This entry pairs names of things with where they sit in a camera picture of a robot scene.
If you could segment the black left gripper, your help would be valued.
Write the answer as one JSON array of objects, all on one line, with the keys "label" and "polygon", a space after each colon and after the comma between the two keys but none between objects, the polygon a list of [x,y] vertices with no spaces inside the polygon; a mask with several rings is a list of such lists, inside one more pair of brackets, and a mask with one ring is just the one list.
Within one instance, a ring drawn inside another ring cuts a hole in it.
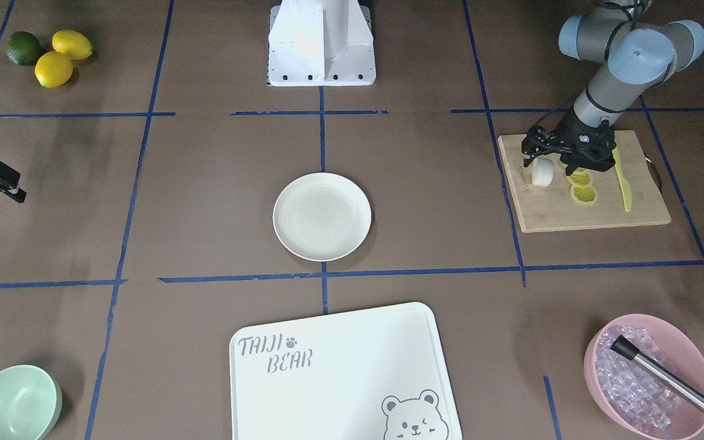
[{"label": "black left gripper", "polygon": [[538,123],[532,125],[521,142],[523,167],[530,167],[539,156],[559,154],[567,177],[582,168],[608,171],[614,167],[612,151],[616,147],[614,126],[608,120],[592,127],[581,122],[575,112],[565,114],[553,131]]}]

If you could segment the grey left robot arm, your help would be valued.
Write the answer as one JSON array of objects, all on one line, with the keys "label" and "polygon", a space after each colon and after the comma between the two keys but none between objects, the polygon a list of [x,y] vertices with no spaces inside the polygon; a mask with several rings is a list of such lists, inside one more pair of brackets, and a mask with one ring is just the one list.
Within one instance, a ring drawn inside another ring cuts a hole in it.
[{"label": "grey left robot arm", "polygon": [[704,28],[692,20],[642,23],[649,1],[599,1],[571,16],[559,33],[559,50],[600,67],[551,130],[535,123],[522,140],[523,164],[557,154],[565,173],[606,172],[615,165],[614,125],[647,89],[682,72],[704,52]]}]

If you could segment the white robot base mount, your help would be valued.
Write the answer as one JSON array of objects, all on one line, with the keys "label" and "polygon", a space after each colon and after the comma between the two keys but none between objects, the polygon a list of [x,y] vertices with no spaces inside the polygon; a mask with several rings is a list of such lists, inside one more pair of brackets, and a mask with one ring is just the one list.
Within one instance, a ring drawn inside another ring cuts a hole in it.
[{"label": "white robot base mount", "polygon": [[373,42],[371,11],[358,1],[282,1],[270,10],[266,83],[371,86]]}]

